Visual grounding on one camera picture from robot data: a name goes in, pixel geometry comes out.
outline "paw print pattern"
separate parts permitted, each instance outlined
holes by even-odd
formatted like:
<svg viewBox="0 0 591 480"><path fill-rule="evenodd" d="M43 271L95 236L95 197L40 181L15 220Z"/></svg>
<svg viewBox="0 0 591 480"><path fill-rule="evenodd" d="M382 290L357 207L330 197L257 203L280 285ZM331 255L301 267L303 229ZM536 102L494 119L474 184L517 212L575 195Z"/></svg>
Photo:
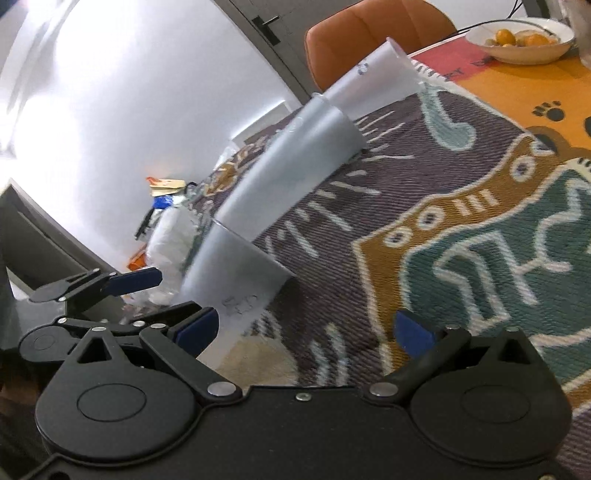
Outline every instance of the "paw print pattern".
<svg viewBox="0 0 591 480"><path fill-rule="evenodd" d="M553 122L560 122L564 120L564 110L560 108L560 105L561 103L558 100L555 100L552 104L544 102L535 107L532 113L535 116L545 116Z"/></svg>

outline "blue gripper pad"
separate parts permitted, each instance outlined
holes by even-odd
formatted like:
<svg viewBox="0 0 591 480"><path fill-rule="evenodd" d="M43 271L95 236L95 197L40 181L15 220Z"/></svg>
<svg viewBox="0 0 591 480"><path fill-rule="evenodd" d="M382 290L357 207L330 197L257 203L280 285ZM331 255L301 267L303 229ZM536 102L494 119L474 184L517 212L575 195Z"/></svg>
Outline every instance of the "blue gripper pad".
<svg viewBox="0 0 591 480"><path fill-rule="evenodd" d="M167 336L191 356L199 356L217 337L220 320L211 307L201 309L168 329Z"/></svg>
<svg viewBox="0 0 591 480"><path fill-rule="evenodd" d="M420 356L437 342L434 332L426 328L410 310L399 310L394 319L394 338L411 357Z"/></svg>
<svg viewBox="0 0 591 480"><path fill-rule="evenodd" d="M118 297L160 285L162 272L157 268L143 268L111 277L102 288L104 295Z"/></svg>

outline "white bowl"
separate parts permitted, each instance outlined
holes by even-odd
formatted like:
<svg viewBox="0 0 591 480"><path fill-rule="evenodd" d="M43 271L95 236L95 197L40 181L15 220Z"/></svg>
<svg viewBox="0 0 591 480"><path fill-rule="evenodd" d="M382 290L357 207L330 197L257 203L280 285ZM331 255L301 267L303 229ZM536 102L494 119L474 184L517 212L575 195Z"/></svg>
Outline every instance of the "white bowl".
<svg viewBox="0 0 591 480"><path fill-rule="evenodd" d="M574 40L572 29L556 20L549 18L527 18L528 22L535 23L551 31L558 37L558 43L542 45L539 47L488 47L485 41L494 38L497 30L506 28L512 33L522 30L535 30L535 26L524 22L508 22L499 20L473 28L466 34L466 40L480 47L484 52L497 60L517 65L542 65L558 60L570 48Z"/></svg>

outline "orange tablecloth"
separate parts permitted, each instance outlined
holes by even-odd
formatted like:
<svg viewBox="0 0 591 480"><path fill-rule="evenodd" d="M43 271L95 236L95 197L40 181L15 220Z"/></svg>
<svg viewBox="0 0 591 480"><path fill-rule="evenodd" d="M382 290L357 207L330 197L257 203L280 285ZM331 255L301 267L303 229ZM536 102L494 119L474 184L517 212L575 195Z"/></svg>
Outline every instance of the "orange tablecloth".
<svg viewBox="0 0 591 480"><path fill-rule="evenodd" d="M570 55L548 65L501 63L457 38L414 57L529 129L557 151L591 149L591 70Z"/></svg>

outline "stacked plastic cups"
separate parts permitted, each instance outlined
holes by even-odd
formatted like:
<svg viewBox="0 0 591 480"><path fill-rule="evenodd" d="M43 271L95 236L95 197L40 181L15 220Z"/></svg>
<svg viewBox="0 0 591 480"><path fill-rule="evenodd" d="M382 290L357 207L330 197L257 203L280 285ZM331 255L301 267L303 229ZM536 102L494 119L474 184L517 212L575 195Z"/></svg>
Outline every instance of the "stacked plastic cups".
<svg viewBox="0 0 591 480"><path fill-rule="evenodd" d="M200 357L217 366L292 277L251 242L366 146L355 121L423 88L392 39L310 102L280 132L218 210L176 303L220 315L220 335Z"/></svg>

